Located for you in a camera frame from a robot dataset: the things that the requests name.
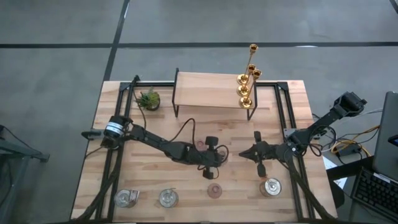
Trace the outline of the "glass jar candle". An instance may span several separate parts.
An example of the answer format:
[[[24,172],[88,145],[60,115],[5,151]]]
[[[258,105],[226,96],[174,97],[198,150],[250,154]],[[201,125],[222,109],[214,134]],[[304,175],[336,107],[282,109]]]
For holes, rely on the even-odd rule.
[[[164,208],[173,208],[178,204],[178,193],[175,188],[165,189],[159,194],[159,203]]]
[[[122,189],[116,193],[113,200],[119,208],[132,208],[136,205],[140,191]]]
[[[281,193],[282,186],[279,180],[268,178],[260,183],[259,190],[265,197],[276,197]]]

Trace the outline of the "grey metal stand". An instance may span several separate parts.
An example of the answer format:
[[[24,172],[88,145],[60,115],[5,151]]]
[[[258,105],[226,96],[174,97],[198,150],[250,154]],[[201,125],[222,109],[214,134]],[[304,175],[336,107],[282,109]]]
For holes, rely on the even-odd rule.
[[[29,161],[48,162],[50,155],[30,147],[0,124],[0,224],[8,224]]]

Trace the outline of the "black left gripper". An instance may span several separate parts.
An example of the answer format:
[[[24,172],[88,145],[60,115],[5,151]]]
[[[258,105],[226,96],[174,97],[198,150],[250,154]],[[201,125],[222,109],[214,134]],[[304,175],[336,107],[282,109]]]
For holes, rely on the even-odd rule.
[[[218,160],[218,154],[227,154],[228,150],[225,148],[216,150],[215,146],[218,144],[218,138],[214,136],[207,136],[205,144],[208,146],[208,149],[199,151],[194,144],[185,142],[186,160],[190,165],[197,165],[198,170],[201,169],[203,171],[204,178],[212,180],[215,178],[211,167],[217,168],[226,165],[228,160]]]

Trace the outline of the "white paper sheet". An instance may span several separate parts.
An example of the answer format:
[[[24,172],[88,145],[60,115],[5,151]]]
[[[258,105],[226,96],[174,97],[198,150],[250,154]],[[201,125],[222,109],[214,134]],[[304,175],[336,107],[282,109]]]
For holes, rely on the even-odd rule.
[[[323,158],[323,163],[324,163],[326,170],[337,167],[337,165],[335,163],[333,163],[331,160],[327,159],[325,156],[323,156],[322,158]],[[336,180],[334,180],[334,183],[337,184],[339,188],[344,189],[347,179],[348,179],[347,177],[336,179]]]

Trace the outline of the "succulent plant black pot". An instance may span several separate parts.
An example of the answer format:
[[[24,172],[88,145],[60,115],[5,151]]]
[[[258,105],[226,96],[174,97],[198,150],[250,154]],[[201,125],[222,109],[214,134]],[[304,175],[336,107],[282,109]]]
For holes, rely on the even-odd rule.
[[[160,95],[151,86],[147,92],[140,92],[140,97],[136,99],[136,103],[148,111],[156,111],[160,107]]]

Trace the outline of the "tall gold candlestick holder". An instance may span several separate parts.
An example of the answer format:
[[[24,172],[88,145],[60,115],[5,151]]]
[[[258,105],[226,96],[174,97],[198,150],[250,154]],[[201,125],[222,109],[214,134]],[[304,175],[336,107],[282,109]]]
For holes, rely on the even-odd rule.
[[[249,93],[246,96],[240,96],[239,105],[244,109],[252,108],[252,104],[256,100],[256,87],[257,87],[257,80],[262,75],[262,72],[258,69],[255,69],[251,75],[251,81],[248,85]]]

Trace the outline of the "small black bracket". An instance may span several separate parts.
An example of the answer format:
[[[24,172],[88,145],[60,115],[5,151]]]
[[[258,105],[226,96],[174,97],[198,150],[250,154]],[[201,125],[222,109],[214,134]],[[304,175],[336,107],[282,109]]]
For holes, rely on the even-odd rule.
[[[92,141],[94,139],[100,139],[102,137],[102,130],[97,130],[97,129],[91,129],[89,131],[83,131],[81,132],[81,135],[89,140]]]

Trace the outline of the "black keyboard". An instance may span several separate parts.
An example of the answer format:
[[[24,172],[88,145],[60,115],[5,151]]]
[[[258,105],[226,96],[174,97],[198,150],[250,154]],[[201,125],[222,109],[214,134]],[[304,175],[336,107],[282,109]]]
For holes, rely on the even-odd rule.
[[[398,224],[398,182],[361,169],[356,175],[351,198]]]

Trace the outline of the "wooden shelf riser black legs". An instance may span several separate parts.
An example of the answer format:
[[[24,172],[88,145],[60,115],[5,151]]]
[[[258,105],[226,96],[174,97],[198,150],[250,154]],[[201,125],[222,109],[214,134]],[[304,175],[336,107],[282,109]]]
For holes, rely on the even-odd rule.
[[[238,95],[237,74],[200,73],[175,70],[174,87],[172,90],[172,106],[177,117],[181,106],[196,106],[209,108],[231,108],[246,110],[250,120],[257,109],[256,100],[252,108],[240,107]]]

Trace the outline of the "grey laptop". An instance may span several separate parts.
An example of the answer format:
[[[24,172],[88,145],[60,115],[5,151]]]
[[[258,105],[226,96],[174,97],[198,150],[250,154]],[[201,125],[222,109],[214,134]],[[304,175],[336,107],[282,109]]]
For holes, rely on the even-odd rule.
[[[398,92],[388,91],[385,96],[373,169],[398,181]]]

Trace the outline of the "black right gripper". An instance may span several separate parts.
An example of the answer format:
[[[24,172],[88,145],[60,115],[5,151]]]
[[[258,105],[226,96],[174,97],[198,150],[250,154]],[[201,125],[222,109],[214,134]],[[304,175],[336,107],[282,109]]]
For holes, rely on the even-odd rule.
[[[240,157],[246,159],[254,159],[257,164],[257,174],[259,177],[266,175],[266,168],[263,164],[264,160],[275,159],[279,162],[284,162],[283,155],[279,152],[279,145],[268,144],[261,138],[259,131],[254,131],[255,144],[249,149],[239,153]]]

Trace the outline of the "medium gold candlestick holder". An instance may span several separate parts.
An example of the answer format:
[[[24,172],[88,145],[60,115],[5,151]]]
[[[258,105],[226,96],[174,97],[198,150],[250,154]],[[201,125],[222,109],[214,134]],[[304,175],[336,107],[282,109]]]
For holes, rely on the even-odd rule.
[[[240,74],[237,77],[237,82],[240,85],[245,85],[248,83],[250,74],[255,69],[255,66],[253,64],[251,64],[251,60],[252,60],[252,56],[257,52],[258,48],[259,47],[256,44],[251,44],[249,46],[249,59],[248,59],[248,64],[246,65],[246,68],[245,68],[245,72]]]

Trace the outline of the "short gold candlestick holder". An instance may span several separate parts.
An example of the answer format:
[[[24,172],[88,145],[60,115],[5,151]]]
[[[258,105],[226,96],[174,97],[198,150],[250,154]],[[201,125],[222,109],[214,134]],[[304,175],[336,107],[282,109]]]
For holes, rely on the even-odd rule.
[[[240,84],[239,84],[238,89],[237,89],[238,95],[240,95],[240,96],[246,96],[246,95],[249,93],[249,87],[248,87],[248,85],[250,84],[251,75],[252,75],[253,71],[252,71],[251,74],[250,74],[249,81],[248,81],[247,84],[245,84],[245,85],[240,85]]]

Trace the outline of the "black aluminium rig frame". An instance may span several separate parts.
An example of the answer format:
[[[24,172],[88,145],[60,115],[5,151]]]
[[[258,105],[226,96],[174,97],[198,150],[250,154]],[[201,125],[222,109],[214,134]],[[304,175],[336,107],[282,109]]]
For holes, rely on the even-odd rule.
[[[226,165],[215,170],[215,183],[223,189],[220,198],[207,194],[211,181],[195,166],[172,162],[164,154],[140,142],[129,141],[122,154],[100,148],[100,141],[87,147],[80,183],[71,211],[76,219],[99,192],[102,180],[121,161],[118,182],[105,195],[94,217],[102,222],[294,222],[317,215],[303,192],[292,187],[289,172],[278,161],[265,161],[267,175],[278,179],[282,191],[276,197],[260,193],[262,182],[255,163],[239,157],[252,146],[254,131],[271,144],[283,141],[283,129],[306,128],[312,124],[312,112],[305,85],[301,80],[262,81],[257,85],[257,110],[248,120],[246,112],[231,108],[180,108],[176,117],[172,106],[173,82],[138,82],[136,91],[153,86],[161,97],[157,111],[141,113],[131,106],[131,118],[146,125],[154,134],[179,141],[204,141],[216,136],[223,148],[229,149]],[[164,208],[159,194],[175,188],[178,204]],[[122,189],[140,191],[132,208],[119,208],[114,196]]]

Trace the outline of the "black power adapter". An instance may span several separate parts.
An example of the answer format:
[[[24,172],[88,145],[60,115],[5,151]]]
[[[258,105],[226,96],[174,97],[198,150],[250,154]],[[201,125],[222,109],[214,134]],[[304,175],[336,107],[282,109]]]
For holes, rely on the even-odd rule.
[[[352,154],[356,154],[361,148],[358,147],[357,145],[350,145],[344,149],[340,149],[336,155],[338,157],[343,157],[343,156],[348,156]]]

